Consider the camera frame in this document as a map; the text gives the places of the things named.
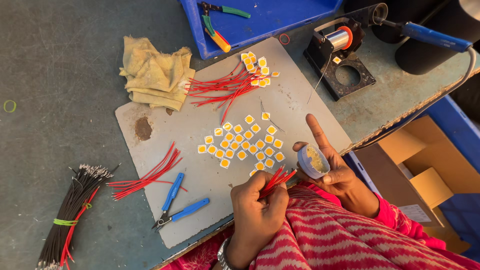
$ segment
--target metal watch strap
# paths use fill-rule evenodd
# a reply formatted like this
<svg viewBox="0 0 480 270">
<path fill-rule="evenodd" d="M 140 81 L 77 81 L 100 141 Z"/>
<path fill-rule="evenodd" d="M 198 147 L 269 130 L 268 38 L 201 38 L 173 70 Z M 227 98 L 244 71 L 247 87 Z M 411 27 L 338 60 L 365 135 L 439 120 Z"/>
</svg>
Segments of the metal watch strap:
<svg viewBox="0 0 480 270">
<path fill-rule="evenodd" d="M 230 244 L 232 237 L 229 237 L 223 241 L 222 245 L 218 249 L 217 258 L 222 270 L 241 270 L 231 266 L 227 259 L 227 246 Z"/>
</svg>

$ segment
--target solder wire spool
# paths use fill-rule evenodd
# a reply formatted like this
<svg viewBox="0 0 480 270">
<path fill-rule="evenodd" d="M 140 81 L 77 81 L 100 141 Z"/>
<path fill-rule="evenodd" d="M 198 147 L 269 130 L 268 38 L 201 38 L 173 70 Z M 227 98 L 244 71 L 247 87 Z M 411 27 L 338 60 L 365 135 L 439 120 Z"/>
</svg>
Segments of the solder wire spool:
<svg viewBox="0 0 480 270">
<path fill-rule="evenodd" d="M 318 179 L 330 171 L 330 164 L 315 145 L 305 145 L 297 152 L 301 169 L 312 179 Z"/>
<path fill-rule="evenodd" d="M 333 45 L 333 51 L 339 49 L 347 49 L 352 44 L 353 34 L 352 30 L 347 26 L 340 26 L 335 32 L 325 35 Z"/>
</svg>

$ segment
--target blue soldering iron handle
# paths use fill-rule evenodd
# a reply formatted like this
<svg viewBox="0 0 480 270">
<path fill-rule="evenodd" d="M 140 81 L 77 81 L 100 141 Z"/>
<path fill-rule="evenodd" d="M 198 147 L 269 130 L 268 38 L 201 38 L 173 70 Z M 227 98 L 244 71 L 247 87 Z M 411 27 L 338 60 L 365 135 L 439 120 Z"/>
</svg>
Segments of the blue soldering iron handle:
<svg viewBox="0 0 480 270">
<path fill-rule="evenodd" d="M 190 214 L 193 214 L 196 210 L 200 209 L 202 206 L 207 205 L 210 202 L 208 198 L 205 198 L 199 202 L 196 202 L 190 206 L 185 207 L 182 212 L 176 213 L 175 215 L 172 216 L 172 221 L 175 222 L 178 219 L 183 218 L 184 216 L 188 216 Z"/>
<path fill-rule="evenodd" d="M 177 176 L 177 179 L 175 179 L 175 182 L 173 183 L 172 187 L 168 191 L 168 197 L 167 197 L 167 200 L 165 201 L 165 204 L 162 207 L 162 211 L 168 210 L 168 208 L 170 207 L 172 200 L 175 198 L 180 188 L 180 184 L 181 184 L 181 181 L 183 180 L 183 176 L 184 174 L 180 172 L 179 175 Z"/>
<path fill-rule="evenodd" d="M 402 34 L 418 41 L 451 49 L 456 52 L 465 52 L 468 48 L 473 46 L 470 41 L 445 35 L 411 22 L 408 22 L 403 26 Z"/>
</svg>

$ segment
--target red rubber band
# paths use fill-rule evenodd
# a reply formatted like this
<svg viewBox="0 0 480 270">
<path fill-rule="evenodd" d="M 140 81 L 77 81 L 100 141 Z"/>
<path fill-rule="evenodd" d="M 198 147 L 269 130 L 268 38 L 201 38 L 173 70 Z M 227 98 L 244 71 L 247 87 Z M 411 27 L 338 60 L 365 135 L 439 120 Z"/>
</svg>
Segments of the red rubber band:
<svg viewBox="0 0 480 270">
<path fill-rule="evenodd" d="M 286 43 L 282 42 L 282 36 L 286 36 L 288 38 L 288 41 Z M 278 41 L 280 41 L 280 43 L 282 43 L 283 45 L 286 45 L 286 44 L 290 43 L 290 37 L 287 34 L 283 33 L 278 37 Z"/>
<path fill-rule="evenodd" d="M 345 31 L 347 34 L 348 34 L 348 42 L 347 42 L 347 45 L 345 45 L 345 47 L 343 47 L 342 49 L 348 49 L 350 47 L 350 45 L 352 45 L 352 41 L 353 41 L 353 34 L 352 34 L 352 30 L 350 30 L 350 28 L 346 27 L 346 26 L 340 26 L 338 30 L 343 30 Z"/>
</svg>

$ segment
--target blue wire cutter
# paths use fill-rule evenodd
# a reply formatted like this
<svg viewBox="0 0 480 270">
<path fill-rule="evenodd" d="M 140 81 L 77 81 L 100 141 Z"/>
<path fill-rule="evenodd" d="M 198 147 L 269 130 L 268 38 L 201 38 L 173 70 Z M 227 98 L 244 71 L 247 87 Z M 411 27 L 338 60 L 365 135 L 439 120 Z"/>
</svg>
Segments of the blue wire cutter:
<svg viewBox="0 0 480 270">
<path fill-rule="evenodd" d="M 210 202 L 208 198 L 205 198 L 199 202 L 196 202 L 190 206 L 185 207 L 182 211 L 172 216 L 169 216 L 168 210 L 170 209 L 170 205 L 173 199 L 175 198 L 175 196 L 177 195 L 178 190 L 180 189 L 180 184 L 181 184 L 181 181 L 183 180 L 183 177 L 184 177 L 184 174 L 179 173 L 179 175 L 177 176 L 177 179 L 175 180 L 175 182 L 173 183 L 172 187 L 168 192 L 167 200 L 165 201 L 165 204 L 162 207 L 162 211 L 163 211 L 162 216 L 160 217 L 159 220 L 155 222 L 155 225 L 153 225 L 152 227 L 152 229 L 156 227 L 156 230 L 155 230 L 156 233 L 163 227 L 163 225 L 165 225 L 165 223 L 170 221 L 175 222 L 178 219 L 183 218 L 184 216 L 193 214 L 196 210 L 200 209 L 202 206 L 207 205 Z"/>
</svg>

